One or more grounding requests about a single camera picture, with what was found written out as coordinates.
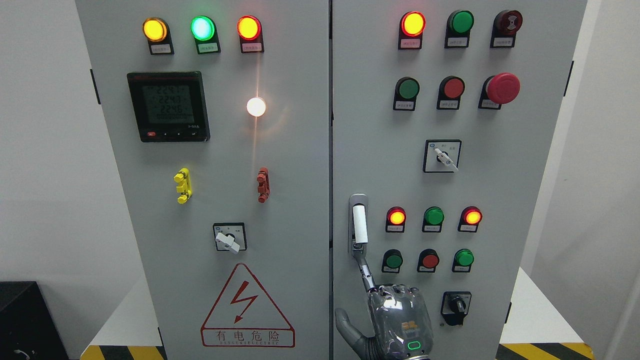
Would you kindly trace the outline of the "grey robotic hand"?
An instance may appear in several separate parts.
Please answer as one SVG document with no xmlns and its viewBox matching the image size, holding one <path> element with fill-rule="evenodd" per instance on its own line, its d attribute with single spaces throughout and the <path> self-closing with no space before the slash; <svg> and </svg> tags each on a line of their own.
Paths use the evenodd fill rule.
<svg viewBox="0 0 640 360">
<path fill-rule="evenodd" d="M 361 360 L 427 360 L 434 333 L 425 299 L 416 287 L 375 285 L 365 257 L 364 244 L 352 255 L 362 275 L 375 335 L 366 337 L 350 322 L 347 312 L 334 311 L 336 328 Z"/>
</svg>

